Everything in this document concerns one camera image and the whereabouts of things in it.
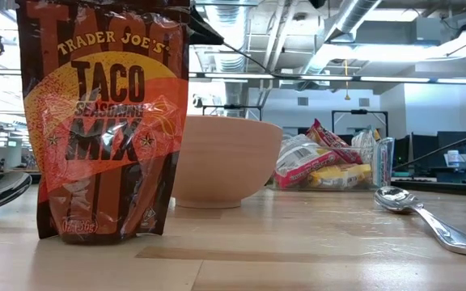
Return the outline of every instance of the trader joe's taco seasoning mix bag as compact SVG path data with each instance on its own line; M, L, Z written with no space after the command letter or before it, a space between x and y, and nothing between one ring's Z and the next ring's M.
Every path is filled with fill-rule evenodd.
M189 0L17 0L39 236L161 234L188 99Z

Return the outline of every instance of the bowl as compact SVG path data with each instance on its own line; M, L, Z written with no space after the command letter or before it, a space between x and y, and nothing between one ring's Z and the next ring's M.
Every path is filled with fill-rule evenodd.
M273 174L282 129L243 118L187 116L172 196L199 209L240 206Z

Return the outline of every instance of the metal spoon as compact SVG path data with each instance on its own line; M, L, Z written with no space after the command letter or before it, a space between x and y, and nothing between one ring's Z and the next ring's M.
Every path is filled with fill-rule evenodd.
M375 201L385 209L394 213L417 212L433 230L438 242L455 253L466 255L466 233L440 221L413 194L404 189L384 186L374 194Z

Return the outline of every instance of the wooden table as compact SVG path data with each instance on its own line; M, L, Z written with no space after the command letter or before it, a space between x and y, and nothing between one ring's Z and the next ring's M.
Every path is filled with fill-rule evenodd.
M237 209L171 206L162 237L83 247L38 240L36 190L0 208L0 290L466 291L466 256L369 192L264 190ZM466 230L466 196L418 196Z

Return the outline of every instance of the air duct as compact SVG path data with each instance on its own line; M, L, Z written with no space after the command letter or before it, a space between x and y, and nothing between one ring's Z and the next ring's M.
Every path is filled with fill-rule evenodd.
M382 0L344 0L339 9L339 13L331 19L326 20L325 30L320 36L321 47L303 68L302 74L319 74L324 67L332 60L330 50L335 50L331 44L324 44L326 41L353 42L357 28L364 22L364 17L368 12L374 10ZM297 90L310 88L310 83L298 84Z
M245 6L206 6L210 25L224 36L224 42L244 51L245 36L248 32L248 8ZM220 53L215 56L217 71L223 73L244 72L246 62L237 53ZM226 82L226 104L246 105L248 101L247 85L238 82ZM228 115L238 116L238 112Z

